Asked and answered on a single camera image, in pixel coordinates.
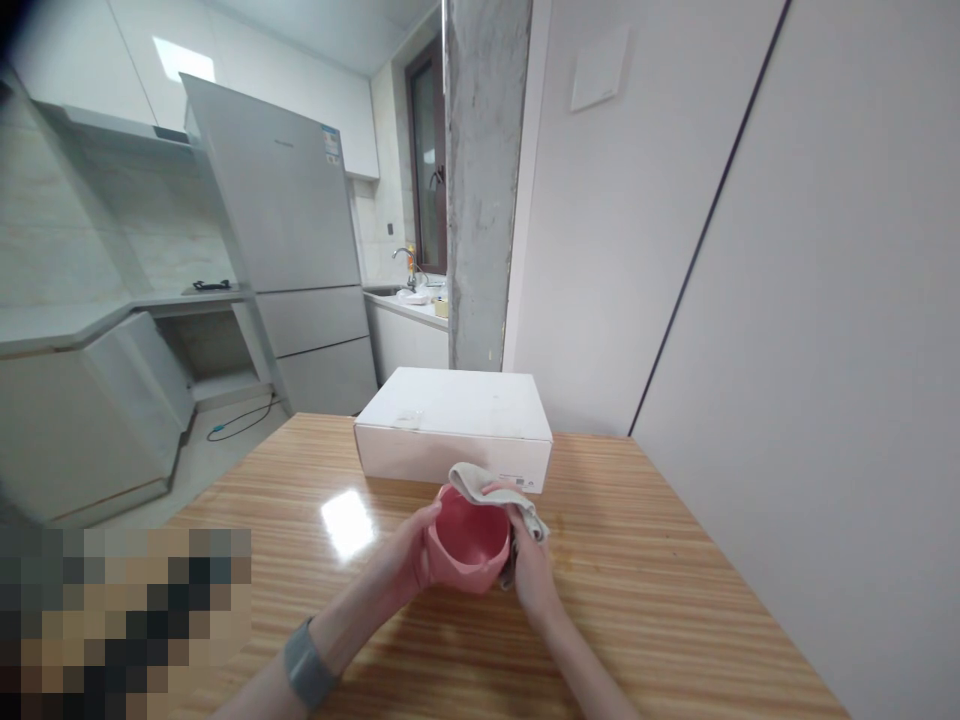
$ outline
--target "window frame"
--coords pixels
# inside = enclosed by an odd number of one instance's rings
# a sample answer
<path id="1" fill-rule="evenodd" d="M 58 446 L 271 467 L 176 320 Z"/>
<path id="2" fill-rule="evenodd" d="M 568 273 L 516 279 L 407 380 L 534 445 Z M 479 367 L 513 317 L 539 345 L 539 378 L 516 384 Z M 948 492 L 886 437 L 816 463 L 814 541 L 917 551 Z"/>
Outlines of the window frame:
<path id="1" fill-rule="evenodd" d="M 417 177 L 417 142 L 416 126 L 414 124 L 413 81 L 428 67 L 433 68 L 433 126 L 434 126 L 434 155 L 437 169 L 438 187 L 443 186 L 443 192 L 435 195 L 437 211 L 437 248 L 438 262 L 428 265 L 423 262 L 423 242 L 420 237 L 420 183 Z M 417 265 L 423 272 L 437 275 L 447 274 L 447 142 L 446 142 L 446 110 L 443 98 L 443 47 L 440 36 L 434 38 L 404 70 L 404 80 L 407 93 L 407 124 L 410 129 L 410 171 L 413 179 L 413 225 L 416 236 Z"/>

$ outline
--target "tile floor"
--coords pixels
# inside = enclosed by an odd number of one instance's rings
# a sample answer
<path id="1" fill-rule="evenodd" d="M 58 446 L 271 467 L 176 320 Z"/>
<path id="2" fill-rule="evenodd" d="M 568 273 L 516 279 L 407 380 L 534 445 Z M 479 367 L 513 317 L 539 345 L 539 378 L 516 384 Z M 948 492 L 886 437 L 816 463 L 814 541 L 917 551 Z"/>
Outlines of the tile floor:
<path id="1" fill-rule="evenodd" d="M 207 441 L 207 433 L 217 425 L 248 410 L 262 407 L 269 401 L 269 395 L 262 395 L 199 413 L 194 420 L 187 445 L 180 450 L 180 463 L 177 465 L 170 492 L 115 515 L 96 527 L 153 528 L 166 523 L 289 419 L 289 415 L 279 404 L 274 405 L 263 422 L 236 437 L 221 442 Z M 253 422 L 261 414 L 262 412 L 238 420 L 221 434 L 229 435 Z"/>

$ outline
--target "wooden table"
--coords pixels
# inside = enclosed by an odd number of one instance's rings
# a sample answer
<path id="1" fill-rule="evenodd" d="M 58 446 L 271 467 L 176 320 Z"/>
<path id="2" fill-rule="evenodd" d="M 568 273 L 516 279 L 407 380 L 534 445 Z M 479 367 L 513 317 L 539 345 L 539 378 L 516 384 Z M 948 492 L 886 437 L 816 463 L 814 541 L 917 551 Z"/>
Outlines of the wooden table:
<path id="1" fill-rule="evenodd" d="M 295 416 L 170 521 L 251 528 L 253 537 L 251 642 L 176 715 L 206 717 L 436 494 L 428 483 L 365 478 L 352 426 Z M 363 508 L 371 524 L 373 541 L 360 550 L 364 533 L 331 537 L 321 510 L 349 491 L 343 507 Z M 558 433 L 535 500 L 564 604 L 643 717 L 847 717 L 633 440 Z M 512 592 L 436 587 L 373 637 L 322 715 L 578 711 Z"/>

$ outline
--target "concrete pillar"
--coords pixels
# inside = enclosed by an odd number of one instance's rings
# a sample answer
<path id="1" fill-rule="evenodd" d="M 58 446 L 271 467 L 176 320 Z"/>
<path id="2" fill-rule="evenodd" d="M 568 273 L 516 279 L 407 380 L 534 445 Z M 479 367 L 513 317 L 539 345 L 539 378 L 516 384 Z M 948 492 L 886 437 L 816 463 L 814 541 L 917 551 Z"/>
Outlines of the concrete pillar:
<path id="1" fill-rule="evenodd" d="M 450 367 L 500 370 L 531 0 L 446 3 Z"/>

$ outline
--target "gray towel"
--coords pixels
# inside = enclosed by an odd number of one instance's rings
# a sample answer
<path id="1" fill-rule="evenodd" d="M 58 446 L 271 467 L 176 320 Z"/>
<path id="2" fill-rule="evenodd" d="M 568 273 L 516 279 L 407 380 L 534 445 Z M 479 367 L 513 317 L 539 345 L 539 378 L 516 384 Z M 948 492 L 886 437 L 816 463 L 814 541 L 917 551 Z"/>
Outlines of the gray towel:
<path id="1" fill-rule="evenodd" d="M 537 515 L 537 507 L 523 493 L 507 488 L 497 488 L 486 495 L 483 488 L 497 482 L 492 472 L 484 470 L 473 463 L 457 463 L 450 468 L 450 484 L 453 485 L 473 505 L 516 505 L 523 516 L 523 523 L 527 526 L 530 537 L 542 543 L 550 535 L 550 528 Z M 517 539 L 513 537 L 510 548 L 510 557 L 500 573 L 500 587 L 504 590 L 513 585 L 513 573 L 517 561 Z"/>

